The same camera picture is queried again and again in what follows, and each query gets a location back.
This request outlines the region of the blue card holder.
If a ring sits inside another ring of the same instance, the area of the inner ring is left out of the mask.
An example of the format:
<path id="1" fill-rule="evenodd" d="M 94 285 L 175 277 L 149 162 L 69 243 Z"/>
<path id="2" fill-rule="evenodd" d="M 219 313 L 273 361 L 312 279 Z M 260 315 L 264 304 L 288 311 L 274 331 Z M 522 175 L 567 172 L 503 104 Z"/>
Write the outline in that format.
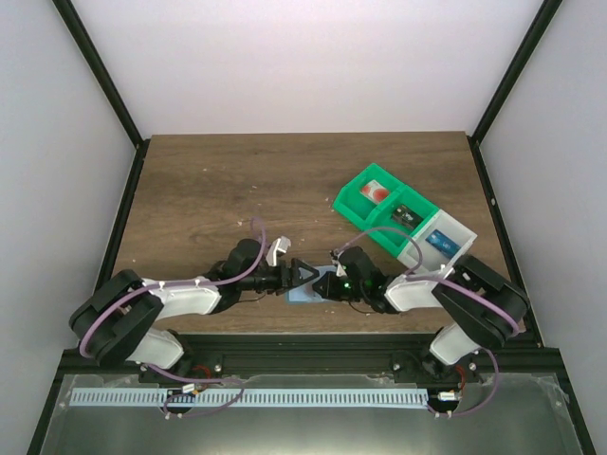
<path id="1" fill-rule="evenodd" d="M 316 270 L 319 272 L 319 276 L 316 279 L 297 288 L 291 289 L 285 294 L 285 301 L 287 304 L 312 304 L 329 302 L 328 299 L 324 299 L 313 290 L 312 284 L 315 283 L 326 272 L 335 272 L 336 267 L 333 265 L 322 265 L 317 266 Z"/>

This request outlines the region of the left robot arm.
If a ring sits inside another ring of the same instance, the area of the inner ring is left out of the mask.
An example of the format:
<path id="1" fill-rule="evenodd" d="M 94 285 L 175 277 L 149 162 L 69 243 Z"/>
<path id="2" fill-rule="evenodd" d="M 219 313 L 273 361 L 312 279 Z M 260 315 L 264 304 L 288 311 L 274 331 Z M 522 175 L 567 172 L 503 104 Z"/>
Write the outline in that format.
<path id="1" fill-rule="evenodd" d="M 70 316 L 69 327 L 80 341 L 82 356 L 102 367 L 130 361 L 170 370 L 186 349 L 176 334 L 155 329 L 155 323 L 216 315 L 240 302 L 245 292 L 282 295 L 316 280 L 316 268 L 297 258 L 282 260 L 289 246 L 286 237 L 270 246 L 243 239 L 226 260 L 189 280 L 155 281 L 122 270 Z"/>

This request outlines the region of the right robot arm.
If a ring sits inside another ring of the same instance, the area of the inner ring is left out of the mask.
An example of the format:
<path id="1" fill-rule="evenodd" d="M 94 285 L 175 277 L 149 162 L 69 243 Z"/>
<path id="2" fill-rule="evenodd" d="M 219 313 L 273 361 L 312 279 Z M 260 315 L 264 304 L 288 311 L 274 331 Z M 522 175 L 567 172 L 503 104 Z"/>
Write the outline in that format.
<path id="1" fill-rule="evenodd" d="M 421 357 L 439 375 L 480 349 L 495 352 L 520 332 L 526 293 L 476 257 L 465 254 L 445 275 L 383 273 L 359 246 L 335 257 L 337 269 L 323 273 L 312 289 L 326 300 L 362 301 L 380 314 L 443 308 L 452 323 L 441 328 Z"/>

